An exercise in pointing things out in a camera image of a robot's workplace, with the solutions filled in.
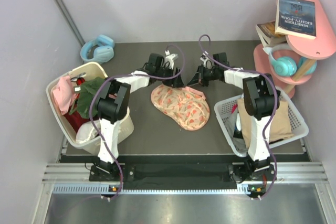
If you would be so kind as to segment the floral mesh laundry bag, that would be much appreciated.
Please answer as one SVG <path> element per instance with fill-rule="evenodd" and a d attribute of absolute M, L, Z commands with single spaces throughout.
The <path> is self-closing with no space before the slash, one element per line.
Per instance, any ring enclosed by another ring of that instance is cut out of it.
<path fill-rule="evenodd" d="M 190 87 L 156 87 L 151 93 L 152 104 L 187 131 L 201 129 L 209 120 L 210 108 L 203 92 Z"/>

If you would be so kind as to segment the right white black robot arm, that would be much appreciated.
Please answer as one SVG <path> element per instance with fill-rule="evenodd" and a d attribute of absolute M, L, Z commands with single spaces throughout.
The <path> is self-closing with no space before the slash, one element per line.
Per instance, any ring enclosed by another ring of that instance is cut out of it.
<path fill-rule="evenodd" d="M 229 66 L 226 53 L 210 55 L 207 51 L 201 56 L 203 62 L 188 85 L 208 86 L 210 81 L 219 80 L 243 90 L 243 110 L 250 121 L 250 145 L 238 150 L 234 139 L 235 123 L 219 120 L 223 133 L 234 153 L 243 157 L 243 167 L 231 168 L 231 179 L 242 183 L 245 179 L 258 179 L 266 172 L 276 172 L 277 166 L 271 165 L 275 159 L 269 146 L 270 126 L 279 108 L 280 92 L 275 88 L 272 77 L 255 70 L 244 70 Z"/>

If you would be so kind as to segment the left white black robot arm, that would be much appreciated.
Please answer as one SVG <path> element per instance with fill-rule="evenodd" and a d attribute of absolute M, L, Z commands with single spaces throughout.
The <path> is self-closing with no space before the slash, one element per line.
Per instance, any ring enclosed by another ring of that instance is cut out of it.
<path fill-rule="evenodd" d="M 127 117 L 130 94 L 155 81 L 169 87 L 183 85 L 182 70 L 174 68 L 178 54 L 165 51 L 166 56 L 150 54 L 144 66 L 130 74 L 109 77 L 94 95 L 89 109 L 92 126 L 100 136 L 98 157 L 91 167 L 90 180 L 116 181 L 123 178 L 118 163 L 118 136 L 121 121 Z"/>

